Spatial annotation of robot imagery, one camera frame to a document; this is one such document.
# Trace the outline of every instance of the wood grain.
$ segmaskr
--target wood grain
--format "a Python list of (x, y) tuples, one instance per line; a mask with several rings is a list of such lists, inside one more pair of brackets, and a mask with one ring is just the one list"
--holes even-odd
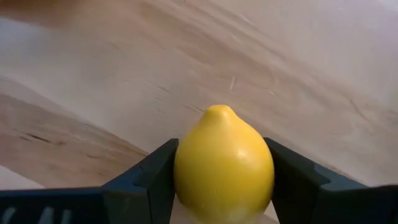
[(88, 187), (107, 181), (146, 153), (72, 119), (0, 95), (0, 164), (46, 187)]
[(2, 96), (21, 120), (1, 108), (0, 165), (45, 186), (100, 183), (133, 160), (117, 137), (151, 152), (222, 103), (344, 175), (398, 183), (397, 15), (390, 0), (5, 0), (0, 87), (39, 108)]

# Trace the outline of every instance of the wooden surface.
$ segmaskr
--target wooden surface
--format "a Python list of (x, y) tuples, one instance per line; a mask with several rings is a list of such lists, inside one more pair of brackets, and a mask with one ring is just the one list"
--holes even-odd
[(223, 103), (314, 161), (397, 183), (397, 34), (392, 0), (5, 0), (0, 165), (46, 187), (103, 182), (133, 160), (123, 140), (151, 152)]

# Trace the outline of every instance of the black plastic holder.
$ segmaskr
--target black plastic holder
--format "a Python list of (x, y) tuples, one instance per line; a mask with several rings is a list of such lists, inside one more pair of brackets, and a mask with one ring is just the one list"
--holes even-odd
[[(398, 186), (367, 187), (269, 139), (272, 201), (281, 224), (398, 224)], [(174, 202), (171, 139), (101, 187), (0, 191), (1, 224), (168, 224)]]

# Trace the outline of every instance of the yellow lemon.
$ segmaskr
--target yellow lemon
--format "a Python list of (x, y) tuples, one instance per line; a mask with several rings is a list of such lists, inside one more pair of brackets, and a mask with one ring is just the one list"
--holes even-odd
[(229, 106), (214, 105), (178, 147), (174, 180), (200, 223), (245, 223), (271, 200), (274, 164), (256, 130)]

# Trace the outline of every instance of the wooden table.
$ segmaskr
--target wooden table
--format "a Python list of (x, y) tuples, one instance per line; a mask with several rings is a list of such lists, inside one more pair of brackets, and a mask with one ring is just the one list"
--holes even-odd
[(397, 24), (389, 0), (5, 0), (0, 165), (102, 184), (222, 103), (364, 184), (397, 183)]

